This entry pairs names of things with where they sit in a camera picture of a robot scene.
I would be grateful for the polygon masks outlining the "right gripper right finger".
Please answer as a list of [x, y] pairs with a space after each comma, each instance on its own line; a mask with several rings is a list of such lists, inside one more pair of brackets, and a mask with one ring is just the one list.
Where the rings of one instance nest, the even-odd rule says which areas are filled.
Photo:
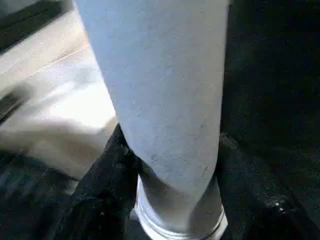
[[318, 240], [320, 229], [266, 162], [226, 133], [215, 170], [228, 221], [224, 240]]

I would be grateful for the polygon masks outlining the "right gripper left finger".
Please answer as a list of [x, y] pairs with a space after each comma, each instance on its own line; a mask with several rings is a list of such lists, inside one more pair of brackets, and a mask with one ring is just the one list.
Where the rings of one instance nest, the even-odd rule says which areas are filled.
[[136, 203], [141, 161], [116, 125], [100, 157], [79, 181], [59, 223], [61, 240], [124, 240]]

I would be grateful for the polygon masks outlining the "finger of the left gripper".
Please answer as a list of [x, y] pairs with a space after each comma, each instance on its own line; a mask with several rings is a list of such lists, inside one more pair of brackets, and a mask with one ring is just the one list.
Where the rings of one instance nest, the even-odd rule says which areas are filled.
[[0, 99], [0, 119], [7, 120], [18, 108], [32, 96], [30, 86], [15, 86]]

